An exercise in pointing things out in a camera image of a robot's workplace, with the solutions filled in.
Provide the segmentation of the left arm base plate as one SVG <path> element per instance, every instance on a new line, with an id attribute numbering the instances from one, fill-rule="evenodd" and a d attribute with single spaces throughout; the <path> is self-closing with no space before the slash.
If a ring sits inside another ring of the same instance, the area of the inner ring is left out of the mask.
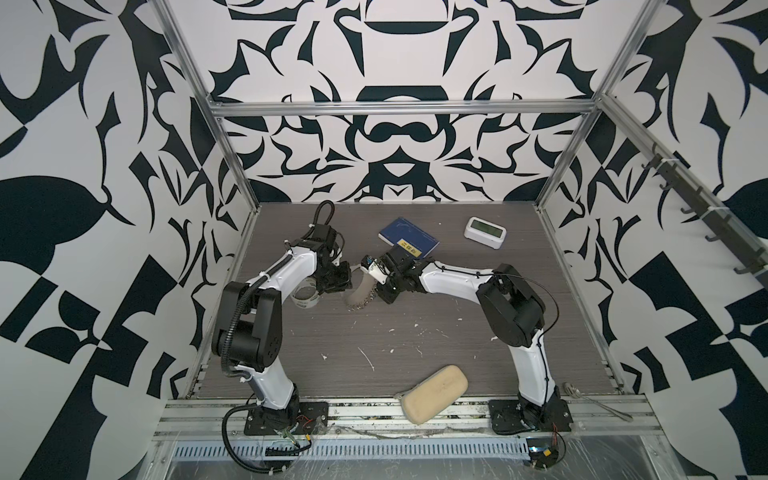
<path id="1" fill-rule="evenodd" d="M 282 410 L 256 406 L 246 416 L 244 434 L 266 436 L 286 429 L 300 435 L 311 434 L 317 427 L 325 426 L 328 416 L 328 402 L 293 402 Z"/>

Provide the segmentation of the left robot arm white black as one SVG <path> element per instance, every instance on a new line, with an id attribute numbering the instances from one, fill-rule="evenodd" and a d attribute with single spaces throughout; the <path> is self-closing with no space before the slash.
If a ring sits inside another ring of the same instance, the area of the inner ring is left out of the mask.
<path id="1" fill-rule="evenodd" d="M 305 281 L 316 297 L 351 287 L 351 267 L 341 259 L 338 237 L 333 227 L 312 224 L 268 269 L 246 282 L 230 282 L 222 292 L 211 351 L 222 374 L 247 384 L 269 410 L 289 410 L 297 397 L 279 359 L 283 303 L 305 290 Z"/>

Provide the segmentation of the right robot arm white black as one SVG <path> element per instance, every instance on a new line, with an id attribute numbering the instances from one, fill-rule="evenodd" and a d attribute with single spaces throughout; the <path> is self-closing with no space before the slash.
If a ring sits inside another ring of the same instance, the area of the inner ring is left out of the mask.
<path id="1" fill-rule="evenodd" d="M 446 295 L 480 306 L 493 332 L 510 349 L 522 406 L 542 416 L 556 397 L 556 385 L 546 357 L 545 302 L 514 267 L 470 269 L 433 259 L 419 259 L 394 247 L 363 261 L 375 280 L 375 291 L 392 304 L 403 292 Z"/>

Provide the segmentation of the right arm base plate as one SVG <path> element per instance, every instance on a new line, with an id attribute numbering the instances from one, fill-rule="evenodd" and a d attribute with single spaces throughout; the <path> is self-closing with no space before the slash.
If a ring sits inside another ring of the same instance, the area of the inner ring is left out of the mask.
<path id="1" fill-rule="evenodd" d="M 543 406 L 523 398 L 488 402 L 491 428 L 498 435 L 527 432 L 570 432 L 572 415 L 568 404 L 553 395 Z"/>

